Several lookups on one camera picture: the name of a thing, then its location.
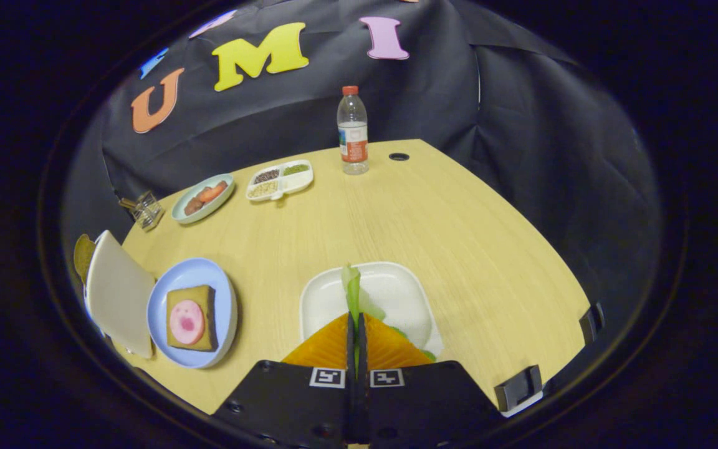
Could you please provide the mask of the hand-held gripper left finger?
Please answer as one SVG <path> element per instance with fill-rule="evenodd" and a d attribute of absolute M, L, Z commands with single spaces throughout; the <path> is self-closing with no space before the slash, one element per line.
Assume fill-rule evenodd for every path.
<path fill-rule="evenodd" d="M 212 415 L 277 447 L 347 447 L 355 429 L 355 327 L 350 314 L 336 319 L 331 341 L 345 367 L 260 360 Z"/>

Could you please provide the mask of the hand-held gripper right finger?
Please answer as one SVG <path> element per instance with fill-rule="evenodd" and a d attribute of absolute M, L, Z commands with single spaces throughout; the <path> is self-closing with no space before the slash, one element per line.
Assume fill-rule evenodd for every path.
<path fill-rule="evenodd" d="M 502 413 L 456 361 L 371 370 L 364 316 L 357 327 L 357 443 L 460 447 L 502 424 Z"/>

